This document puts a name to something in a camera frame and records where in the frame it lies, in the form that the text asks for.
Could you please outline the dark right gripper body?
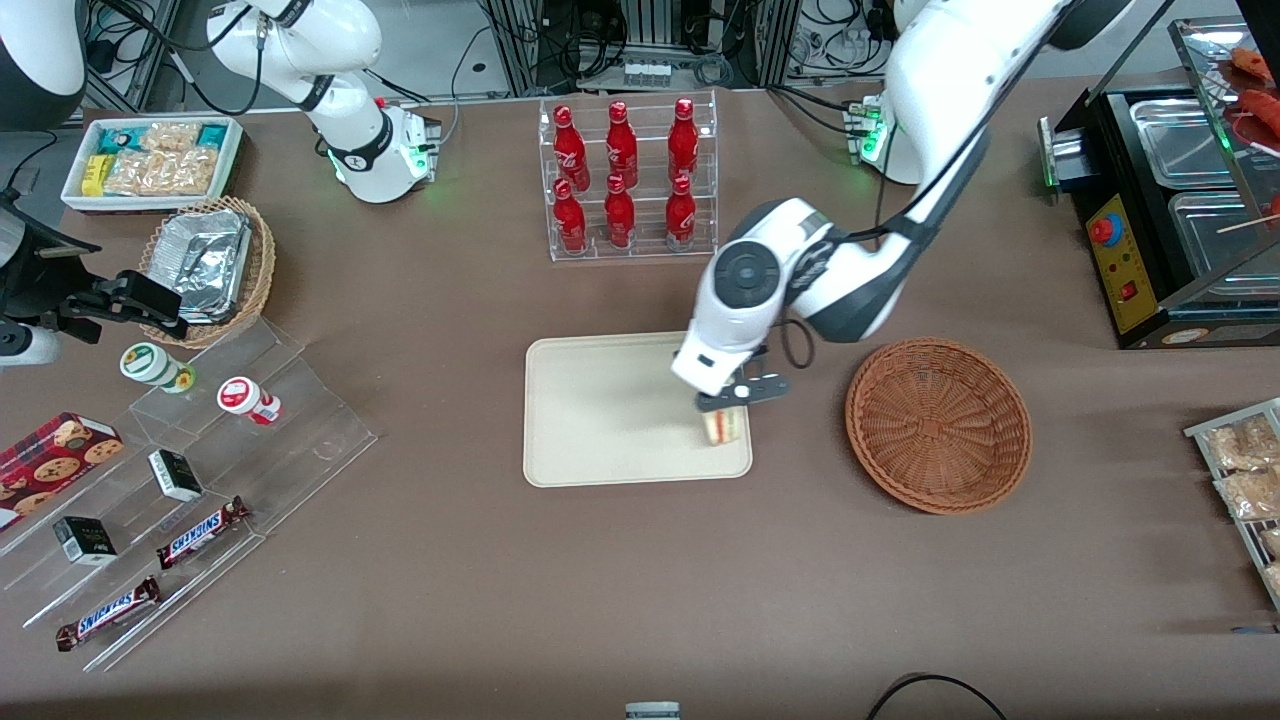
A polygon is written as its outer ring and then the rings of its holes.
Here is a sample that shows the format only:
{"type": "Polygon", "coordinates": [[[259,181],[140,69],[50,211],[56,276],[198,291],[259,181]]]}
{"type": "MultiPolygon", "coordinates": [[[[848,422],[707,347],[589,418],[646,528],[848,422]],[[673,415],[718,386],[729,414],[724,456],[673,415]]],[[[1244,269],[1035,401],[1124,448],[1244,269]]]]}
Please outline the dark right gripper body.
{"type": "Polygon", "coordinates": [[[82,258],[100,252],[99,245],[35,219],[17,206],[14,197],[4,197],[1,208],[4,316],[37,318],[93,288],[97,277],[84,268],[82,258]]]}

